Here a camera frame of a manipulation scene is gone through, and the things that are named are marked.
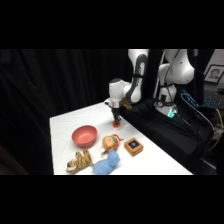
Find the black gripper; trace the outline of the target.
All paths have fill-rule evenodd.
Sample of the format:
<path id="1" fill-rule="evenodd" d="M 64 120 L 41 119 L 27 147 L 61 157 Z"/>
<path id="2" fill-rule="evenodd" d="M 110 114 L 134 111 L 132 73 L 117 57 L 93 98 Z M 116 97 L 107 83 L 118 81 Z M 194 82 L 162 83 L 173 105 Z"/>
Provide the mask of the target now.
<path id="1" fill-rule="evenodd" d="M 117 123 L 116 117 L 118 117 L 118 124 L 120 124 L 120 122 L 121 122 L 120 108 L 112 108 L 111 111 L 112 111 L 112 114 L 114 116 L 114 118 L 113 118 L 113 124 L 116 124 Z"/>

